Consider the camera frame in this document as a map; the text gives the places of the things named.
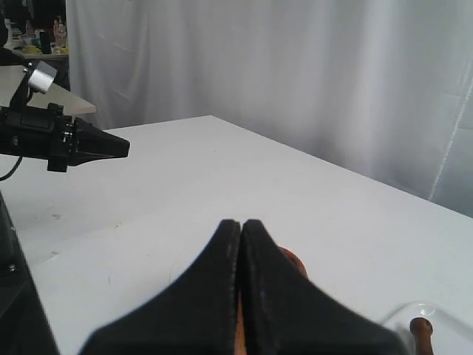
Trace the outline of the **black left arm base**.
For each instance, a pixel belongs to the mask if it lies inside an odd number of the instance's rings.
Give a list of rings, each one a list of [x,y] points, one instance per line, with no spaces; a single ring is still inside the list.
[[[4,201],[1,202],[1,353],[59,353]]]

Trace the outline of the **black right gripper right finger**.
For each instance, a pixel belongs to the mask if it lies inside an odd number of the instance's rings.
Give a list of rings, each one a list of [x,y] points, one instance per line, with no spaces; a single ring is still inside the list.
[[[351,311],[303,277],[259,220],[240,243],[248,354],[405,354],[399,336]]]

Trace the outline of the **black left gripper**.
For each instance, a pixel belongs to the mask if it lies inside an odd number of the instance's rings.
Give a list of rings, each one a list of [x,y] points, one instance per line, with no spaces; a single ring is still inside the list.
[[[63,114],[64,108],[25,106],[19,111],[1,108],[1,153],[45,160],[51,172],[95,160],[126,158],[130,142],[104,132],[80,118]]]

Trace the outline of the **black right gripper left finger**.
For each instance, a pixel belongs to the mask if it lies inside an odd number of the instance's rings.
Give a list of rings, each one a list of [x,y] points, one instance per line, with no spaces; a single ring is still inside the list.
[[[241,227],[222,220],[197,259],[168,288],[96,330],[85,354],[232,354]]]

